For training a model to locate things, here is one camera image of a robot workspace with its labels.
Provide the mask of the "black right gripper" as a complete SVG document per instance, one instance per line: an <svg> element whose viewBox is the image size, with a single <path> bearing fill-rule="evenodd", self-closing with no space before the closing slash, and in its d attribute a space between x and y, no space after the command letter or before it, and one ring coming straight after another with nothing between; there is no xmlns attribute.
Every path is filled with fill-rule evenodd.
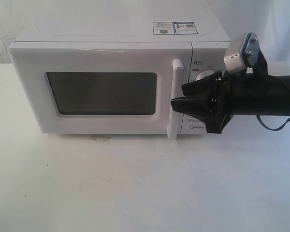
<svg viewBox="0 0 290 232"><path fill-rule="evenodd" d="M183 84L181 88L185 97L172 99L172 109L205 123L207 133L221 134L233 116L244 114L243 106L234 94L236 81L242 80L243 75L243 71L217 71ZM200 94L206 90L210 93Z"/></svg>

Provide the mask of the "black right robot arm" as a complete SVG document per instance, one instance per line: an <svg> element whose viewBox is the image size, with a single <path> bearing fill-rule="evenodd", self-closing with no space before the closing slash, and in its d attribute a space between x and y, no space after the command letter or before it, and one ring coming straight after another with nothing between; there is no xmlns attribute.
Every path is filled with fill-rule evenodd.
<svg viewBox="0 0 290 232"><path fill-rule="evenodd" d="M233 116L286 116L290 122L290 75L272 76L260 51L253 72L217 71L182 85L172 109L203 122L208 133L221 134Z"/></svg>

